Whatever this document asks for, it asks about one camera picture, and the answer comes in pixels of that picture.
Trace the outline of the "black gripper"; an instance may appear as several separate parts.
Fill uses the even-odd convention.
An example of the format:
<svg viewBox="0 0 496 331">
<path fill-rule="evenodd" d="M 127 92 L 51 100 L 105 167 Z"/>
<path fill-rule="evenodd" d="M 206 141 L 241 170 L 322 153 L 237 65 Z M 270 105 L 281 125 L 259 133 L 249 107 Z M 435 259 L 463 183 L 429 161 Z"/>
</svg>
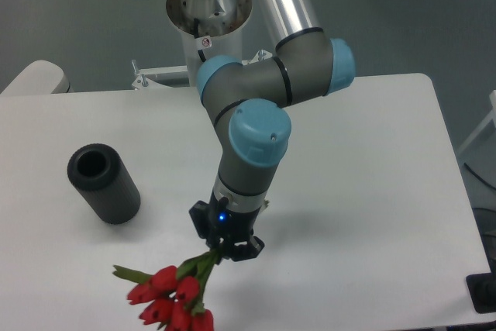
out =
<svg viewBox="0 0 496 331">
<path fill-rule="evenodd" d="M 251 212 L 235 212 L 228 205 L 227 197 L 217 199 L 211 194 L 208 204 L 197 201 L 189 209 L 198 236 L 210 248 L 221 247 L 232 261 L 257 258 L 265 247 L 253 232 L 260 208 Z"/>
</svg>

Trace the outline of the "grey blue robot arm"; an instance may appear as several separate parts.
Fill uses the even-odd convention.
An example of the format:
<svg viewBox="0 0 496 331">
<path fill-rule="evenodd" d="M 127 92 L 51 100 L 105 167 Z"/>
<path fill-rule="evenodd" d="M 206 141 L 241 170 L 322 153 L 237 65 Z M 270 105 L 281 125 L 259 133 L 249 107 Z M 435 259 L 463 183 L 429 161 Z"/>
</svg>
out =
<svg viewBox="0 0 496 331">
<path fill-rule="evenodd" d="M 253 259 L 264 248 L 253 225 L 291 134 L 285 109 L 347 88 L 353 53 L 325 35 L 309 0 L 167 0 L 166 11 L 222 147 L 192 221 L 223 257 Z"/>
</svg>

